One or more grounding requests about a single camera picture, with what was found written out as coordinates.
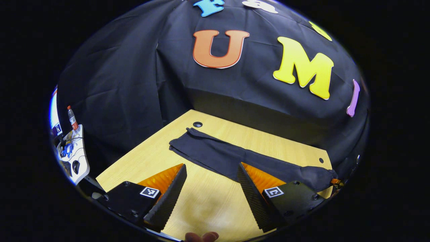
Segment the water bottle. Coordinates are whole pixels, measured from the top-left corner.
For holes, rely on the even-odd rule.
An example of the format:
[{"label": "water bottle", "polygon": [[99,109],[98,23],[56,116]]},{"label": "water bottle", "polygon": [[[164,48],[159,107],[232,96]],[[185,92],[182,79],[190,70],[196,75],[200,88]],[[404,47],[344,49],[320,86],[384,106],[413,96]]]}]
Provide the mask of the water bottle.
[{"label": "water bottle", "polygon": [[67,107],[68,111],[67,114],[69,115],[70,124],[72,125],[73,131],[75,133],[79,132],[79,126],[78,122],[76,122],[75,114],[72,111],[72,108],[70,106]]}]

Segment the wooden table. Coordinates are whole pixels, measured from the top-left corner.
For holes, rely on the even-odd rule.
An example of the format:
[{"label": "wooden table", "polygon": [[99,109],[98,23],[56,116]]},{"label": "wooden table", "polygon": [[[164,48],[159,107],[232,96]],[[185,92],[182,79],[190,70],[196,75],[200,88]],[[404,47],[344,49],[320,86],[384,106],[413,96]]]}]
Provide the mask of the wooden table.
[{"label": "wooden table", "polygon": [[[263,234],[257,226],[239,183],[200,167],[169,150],[169,142],[199,121],[196,128],[215,138],[300,166],[331,169],[327,152],[224,119],[190,110],[136,146],[96,179],[107,192],[127,180],[138,183],[158,172],[184,163],[187,180],[162,231],[184,239],[186,232],[215,231],[218,242],[244,241]],[[328,198],[332,187],[319,192]]]}]

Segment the black fabric bag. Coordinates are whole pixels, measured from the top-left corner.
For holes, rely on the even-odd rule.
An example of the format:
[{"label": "black fabric bag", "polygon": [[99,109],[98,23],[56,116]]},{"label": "black fabric bag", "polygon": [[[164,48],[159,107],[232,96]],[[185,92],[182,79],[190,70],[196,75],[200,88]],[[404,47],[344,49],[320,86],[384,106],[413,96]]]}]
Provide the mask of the black fabric bag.
[{"label": "black fabric bag", "polygon": [[187,128],[181,137],[170,141],[170,150],[210,171],[237,180],[237,168],[244,162],[286,183],[300,181],[316,192],[327,189],[338,175],[322,167],[301,167],[244,149],[205,133]]}]

